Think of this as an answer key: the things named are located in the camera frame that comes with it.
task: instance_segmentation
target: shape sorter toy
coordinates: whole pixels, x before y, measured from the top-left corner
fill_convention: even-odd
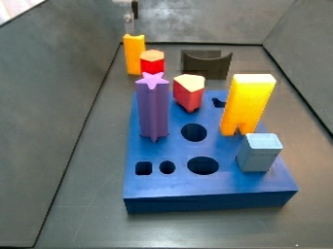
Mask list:
[[[168,94],[168,136],[139,136],[132,96],[123,201],[127,213],[279,207],[298,191],[278,156],[267,172],[242,172],[236,155],[244,136],[223,136],[219,121],[226,90],[206,90],[200,108],[187,113]],[[266,133],[262,123],[255,133]]]

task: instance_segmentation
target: hole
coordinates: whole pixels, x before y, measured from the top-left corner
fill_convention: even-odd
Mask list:
[[[195,157],[187,162],[187,168],[198,175],[210,175],[218,170],[218,162],[207,157]]]
[[[220,101],[218,98],[212,98],[212,102],[214,102],[214,107],[215,108],[223,108],[224,107],[224,102]]]
[[[135,165],[136,175],[150,175],[152,172],[152,164],[148,161],[140,161]]]
[[[206,128],[199,124],[187,124],[182,130],[182,136],[191,142],[202,141],[207,136]]]
[[[160,164],[162,173],[168,175],[174,172],[174,169],[175,169],[174,163],[168,160],[164,160]]]

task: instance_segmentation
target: red hexagon prism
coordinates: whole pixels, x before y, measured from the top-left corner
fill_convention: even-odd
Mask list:
[[[148,74],[164,72],[164,52],[148,50],[140,54],[140,72]]]
[[[188,113],[202,105],[204,77],[183,74],[172,78],[172,97]]]

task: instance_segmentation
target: foam block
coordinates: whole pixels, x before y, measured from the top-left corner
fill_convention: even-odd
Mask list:
[[[164,72],[164,53],[162,51],[148,50],[140,54],[140,71],[150,74]]]
[[[220,119],[220,134],[231,136],[254,133],[266,102],[273,92],[275,79],[270,74],[235,74]]]
[[[150,137],[152,142],[167,136],[168,115],[168,81],[163,73],[143,73],[143,79],[135,82],[140,131],[138,134]]]
[[[275,134],[246,134],[236,155],[240,170],[244,172],[269,171],[282,148]]]
[[[182,74],[172,79],[172,97],[188,113],[202,105],[204,77]]]
[[[144,35],[131,36],[125,34],[121,41],[127,74],[140,75],[140,54],[146,51]]]
[[[207,90],[200,109],[187,113],[168,96],[168,136],[142,138],[133,94],[123,180],[128,213],[283,206],[298,191],[278,156],[267,172],[239,170],[235,156],[244,136],[222,136],[218,123],[227,91]],[[262,124],[257,132],[265,132]]]

